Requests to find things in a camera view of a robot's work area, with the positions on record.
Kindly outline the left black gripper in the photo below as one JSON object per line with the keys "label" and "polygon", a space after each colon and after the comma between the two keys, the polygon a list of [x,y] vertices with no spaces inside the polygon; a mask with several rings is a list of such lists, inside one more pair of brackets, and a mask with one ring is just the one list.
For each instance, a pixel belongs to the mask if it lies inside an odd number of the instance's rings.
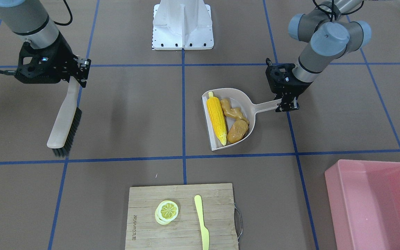
{"label": "left black gripper", "polygon": [[276,112],[288,112],[300,109],[297,98],[311,85],[297,79],[293,74],[296,67],[293,63],[274,64],[266,58],[267,69],[265,71],[271,91],[280,99]]}

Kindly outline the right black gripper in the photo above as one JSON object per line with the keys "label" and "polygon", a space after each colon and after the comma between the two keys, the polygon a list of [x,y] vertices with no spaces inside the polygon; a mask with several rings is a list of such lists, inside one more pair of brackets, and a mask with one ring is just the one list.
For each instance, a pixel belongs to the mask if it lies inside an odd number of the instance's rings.
{"label": "right black gripper", "polygon": [[56,84],[75,78],[85,88],[91,66],[88,58],[74,55],[60,33],[57,39],[43,49],[33,49],[25,41],[19,52],[15,78],[24,84]]}

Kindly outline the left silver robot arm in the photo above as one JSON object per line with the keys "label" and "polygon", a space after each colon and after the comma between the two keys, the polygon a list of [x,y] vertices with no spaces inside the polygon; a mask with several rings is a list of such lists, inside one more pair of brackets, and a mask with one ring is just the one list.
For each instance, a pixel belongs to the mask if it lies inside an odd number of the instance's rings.
{"label": "left silver robot arm", "polygon": [[297,62],[274,65],[267,58],[265,71],[275,100],[276,112],[299,109],[298,97],[316,80],[329,64],[343,55],[359,50],[371,40],[372,30],[365,21],[340,21],[342,16],[362,8],[362,0],[327,0],[315,4],[308,14],[297,14],[290,20],[291,38],[307,46]]}

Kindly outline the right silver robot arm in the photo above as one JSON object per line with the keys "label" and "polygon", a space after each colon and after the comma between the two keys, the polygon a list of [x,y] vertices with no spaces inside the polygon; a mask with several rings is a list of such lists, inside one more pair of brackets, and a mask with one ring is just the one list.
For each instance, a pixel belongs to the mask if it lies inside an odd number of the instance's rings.
{"label": "right silver robot arm", "polygon": [[38,0],[0,0],[0,19],[23,45],[15,71],[24,84],[56,84],[75,79],[86,87],[91,60],[75,55]]}

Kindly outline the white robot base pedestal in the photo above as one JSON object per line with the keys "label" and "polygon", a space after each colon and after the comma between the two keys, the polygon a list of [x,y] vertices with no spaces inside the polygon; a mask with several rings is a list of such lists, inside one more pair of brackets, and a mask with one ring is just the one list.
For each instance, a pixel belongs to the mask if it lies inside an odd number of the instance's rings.
{"label": "white robot base pedestal", "polygon": [[153,7],[151,48],[213,49],[212,22],[211,7],[203,0],[162,0]]}

